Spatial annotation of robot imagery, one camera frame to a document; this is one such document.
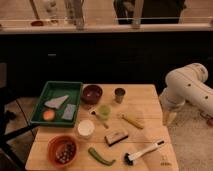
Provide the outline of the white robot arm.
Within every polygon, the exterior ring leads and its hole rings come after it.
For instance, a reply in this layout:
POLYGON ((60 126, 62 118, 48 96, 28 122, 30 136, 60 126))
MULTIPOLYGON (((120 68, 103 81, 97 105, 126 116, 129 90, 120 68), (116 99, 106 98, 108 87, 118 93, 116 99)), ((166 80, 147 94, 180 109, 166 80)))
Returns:
POLYGON ((174 120, 186 101, 213 118, 213 88, 205 84, 207 79, 208 71, 200 63, 192 63, 167 73, 166 87, 159 95, 165 126, 174 120))

